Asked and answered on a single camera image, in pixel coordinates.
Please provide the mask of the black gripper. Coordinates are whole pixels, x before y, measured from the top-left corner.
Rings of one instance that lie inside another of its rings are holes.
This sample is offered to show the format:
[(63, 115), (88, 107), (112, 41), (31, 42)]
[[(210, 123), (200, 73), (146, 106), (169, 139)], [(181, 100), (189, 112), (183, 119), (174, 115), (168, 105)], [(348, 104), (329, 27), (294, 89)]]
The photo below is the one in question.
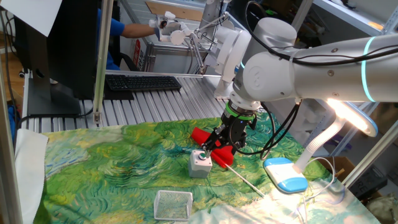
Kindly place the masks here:
[(256, 128), (257, 115), (252, 111), (233, 115), (224, 111), (221, 115), (221, 125), (214, 128), (210, 136), (201, 145), (205, 156), (211, 156), (215, 149), (221, 146), (231, 146), (231, 153), (234, 156), (246, 145), (246, 126)]

